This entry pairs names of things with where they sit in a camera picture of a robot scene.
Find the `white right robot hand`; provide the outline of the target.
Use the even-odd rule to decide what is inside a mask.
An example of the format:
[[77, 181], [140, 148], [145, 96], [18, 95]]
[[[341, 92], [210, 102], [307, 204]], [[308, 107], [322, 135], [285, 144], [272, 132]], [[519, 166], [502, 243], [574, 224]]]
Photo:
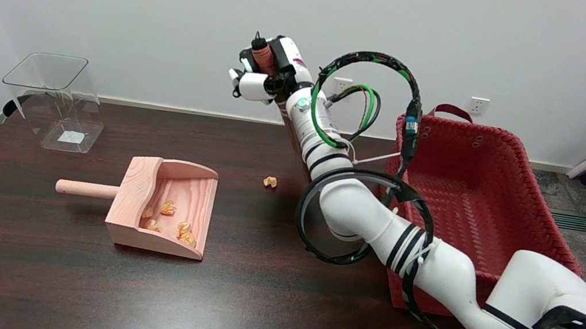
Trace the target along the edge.
[[248, 102], [282, 103], [302, 88], [313, 87], [313, 78], [297, 44], [286, 36], [255, 35], [238, 54], [242, 69], [228, 70], [232, 96]]

